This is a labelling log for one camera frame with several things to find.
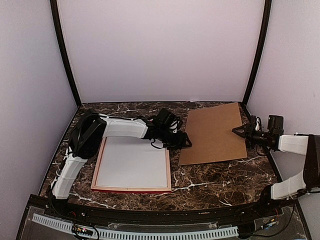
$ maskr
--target wooden frame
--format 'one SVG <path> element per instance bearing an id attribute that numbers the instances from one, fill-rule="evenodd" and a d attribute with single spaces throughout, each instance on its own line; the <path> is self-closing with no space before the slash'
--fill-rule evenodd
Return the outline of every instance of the wooden frame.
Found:
<path id="1" fill-rule="evenodd" d="M 94 174 L 91 183 L 91 189 L 93 191 L 99 192 L 118 192 L 118 193 L 170 193 L 171 192 L 171 172 L 170 172 L 170 156 L 169 150 L 165 150 L 165 165 L 166 165 L 166 181 L 167 187 L 106 187 L 106 186 L 97 186 L 97 180 L 100 170 L 100 165 L 104 156 L 104 149 L 107 143 L 107 138 L 102 139 L 98 159 L 96 161 L 96 166 L 94 169 Z"/>

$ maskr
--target black pole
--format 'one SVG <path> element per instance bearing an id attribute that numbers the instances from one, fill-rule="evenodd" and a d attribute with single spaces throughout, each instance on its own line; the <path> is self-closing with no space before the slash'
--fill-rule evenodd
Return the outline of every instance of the black pole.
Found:
<path id="1" fill-rule="evenodd" d="M 76 86 L 76 82 L 75 82 L 75 79 L 74 79 L 74 76 L 72 74 L 71 67 L 70 67 L 70 62 L 69 62 L 67 49 L 66 49 L 64 36 L 62 33 L 62 28 L 61 28 L 61 23 L 60 23 L 57 0 L 50 0 L 50 4 L 51 4 L 51 12 L 52 12 L 52 18 L 53 18 L 53 23 L 54 23 L 56 39 L 58 40 L 60 54 L 61 54 L 63 65 L 64 65 L 64 70 L 65 70 L 66 76 L 68 78 L 69 85 L 70 85 L 75 103 L 78 107 L 80 107 L 82 103 L 81 103 L 80 96 L 79 96 L 77 86 Z"/>
<path id="2" fill-rule="evenodd" d="M 264 10 L 263 10 L 263 17 L 262 17 L 262 23 L 261 23 L 261 29 L 260 29 L 260 35 L 259 35 L 259 40 L 258 44 L 256 47 L 256 52 L 253 60 L 253 65 L 249 77 L 248 84 L 246 86 L 246 90 L 244 93 L 244 97 L 242 100 L 242 104 L 244 106 L 247 106 L 252 89 L 254 87 L 254 83 L 256 80 L 262 52 L 264 49 L 265 45 L 265 40 L 266 40 L 266 35 L 267 35 L 267 29 L 268 29 L 268 23 L 269 23 L 269 17 L 270 17 L 270 12 L 271 12 L 271 3 L 272 0 L 265 0 L 264 2 Z"/>

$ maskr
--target whiteboard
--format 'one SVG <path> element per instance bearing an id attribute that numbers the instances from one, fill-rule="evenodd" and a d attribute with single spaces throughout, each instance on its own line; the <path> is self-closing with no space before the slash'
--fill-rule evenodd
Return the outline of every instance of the whiteboard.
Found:
<path id="1" fill-rule="evenodd" d="M 169 152 L 165 148 L 157 149 L 149 140 L 127 136 L 104 138 L 100 148 L 93 189 L 141 192 L 171 189 Z"/>
<path id="2" fill-rule="evenodd" d="M 241 101 L 263 0 L 59 0 L 80 98 Z"/>

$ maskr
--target white wall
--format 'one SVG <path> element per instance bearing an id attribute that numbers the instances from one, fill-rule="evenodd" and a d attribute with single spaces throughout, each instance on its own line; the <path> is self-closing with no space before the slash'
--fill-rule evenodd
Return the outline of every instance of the white wall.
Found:
<path id="1" fill-rule="evenodd" d="M 16 238 L 76 104 L 50 1 L 0 1 L 0 239 Z"/>
<path id="2" fill-rule="evenodd" d="M 241 101 L 263 0 L 59 0 L 83 102 Z"/>
<path id="3" fill-rule="evenodd" d="M 284 116 L 285 134 L 320 135 L 320 2 L 273 1 L 251 114 L 267 125 L 268 115 Z M 303 169 L 304 157 L 273 154 L 283 179 Z M 301 207 L 312 238 L 320 239 L 320 195 L 304 196 Z"/>

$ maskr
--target white board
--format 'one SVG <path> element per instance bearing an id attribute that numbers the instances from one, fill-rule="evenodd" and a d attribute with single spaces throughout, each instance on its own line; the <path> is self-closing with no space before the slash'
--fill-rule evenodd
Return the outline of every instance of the white board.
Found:
<path id="1" fill-rule="evenodd" d="M 170 191 L 169 152 L 154 148 L 149 140 L 126 136 L 104 138 L 91 188 L 125 192 Z"/>

